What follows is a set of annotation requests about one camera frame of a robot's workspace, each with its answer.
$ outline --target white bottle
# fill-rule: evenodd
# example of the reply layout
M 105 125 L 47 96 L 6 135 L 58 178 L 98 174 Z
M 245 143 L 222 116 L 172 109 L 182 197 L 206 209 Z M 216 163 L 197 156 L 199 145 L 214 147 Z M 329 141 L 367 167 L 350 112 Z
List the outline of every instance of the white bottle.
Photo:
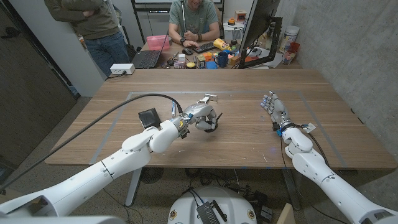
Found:
M 297 26 L 288 26 L 286 28 L 284 37 L 282 42 L 280 43 L 279 51 L 284 52 L 285 48 L 289 48 L 290 43 L 296 41 L 297 34 L 299 33 L 300 28 Z

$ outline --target watch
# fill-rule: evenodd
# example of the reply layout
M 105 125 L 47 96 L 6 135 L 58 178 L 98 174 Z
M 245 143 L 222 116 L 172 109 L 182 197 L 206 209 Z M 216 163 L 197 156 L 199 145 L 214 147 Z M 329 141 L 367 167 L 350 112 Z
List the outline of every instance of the watch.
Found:
M 181 45 L 184 45 L 184 41 L 186 41 L 186 40 L 185 40 L 185 38 L 182 37 L 181 40 L 180 40 Z

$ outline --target computer monitor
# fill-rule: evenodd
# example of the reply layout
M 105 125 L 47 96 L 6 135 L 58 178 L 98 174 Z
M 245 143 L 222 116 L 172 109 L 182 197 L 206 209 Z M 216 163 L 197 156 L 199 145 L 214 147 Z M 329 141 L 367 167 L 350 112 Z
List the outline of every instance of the computer monitor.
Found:
M 277 51 L 280 28 L 282 27 L 282 18 L 275 17 L 279 1 L 280 0 L 253 0 L 249 19 L 246 24 L 246 28 L 244 29 L 241 46 L 239 48 L 239 52 L 241 53 L 239 68 L 248 68 L 274 60 Z M 265 31 L 267 31 L 268 27 L 273 22 L 275 23 L 275 29 L 272 35 L 272 45 L 269 55 L 265 58 L 245 63 L 247 47 L 251 44 L 255 44 L 256 40 L 265 33 Z

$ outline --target jeans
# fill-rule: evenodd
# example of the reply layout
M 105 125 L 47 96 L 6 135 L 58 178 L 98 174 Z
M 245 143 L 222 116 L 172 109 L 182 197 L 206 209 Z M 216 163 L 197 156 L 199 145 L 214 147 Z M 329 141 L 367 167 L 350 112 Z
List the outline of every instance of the jeans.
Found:
M 94 40 L 85 40 L 88 51 L 95 63 L 108 77 L 114 63 L 130 63 L 123 34 L 119 31 L 113 35 Z

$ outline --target green shirt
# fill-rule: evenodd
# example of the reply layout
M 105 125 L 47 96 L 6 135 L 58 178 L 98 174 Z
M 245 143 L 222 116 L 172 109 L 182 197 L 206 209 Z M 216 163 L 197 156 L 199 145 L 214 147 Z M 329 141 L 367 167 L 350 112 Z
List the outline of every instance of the green shirt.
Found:
M 119 32 L 108 5 L 103 0 L 44 0 L 56 21 L 70 22 L 84 39 L 107 37 Z M 83 11 L 94 11 L 85 17 Z
M 211 0 L 202 0 L 196 11 L 191 11 L 187 4 L 187 0 L 185 0 L 184 11 L 187 30 L 194 34 L 204 34 L 209 31 L 210 24 L 218 22 L 216 8 Z M 185 30 L 180 0 L 174 1 L 170 7 L 169 23 L 179 25 L 181 30 L 180 35 L 183 37 Z

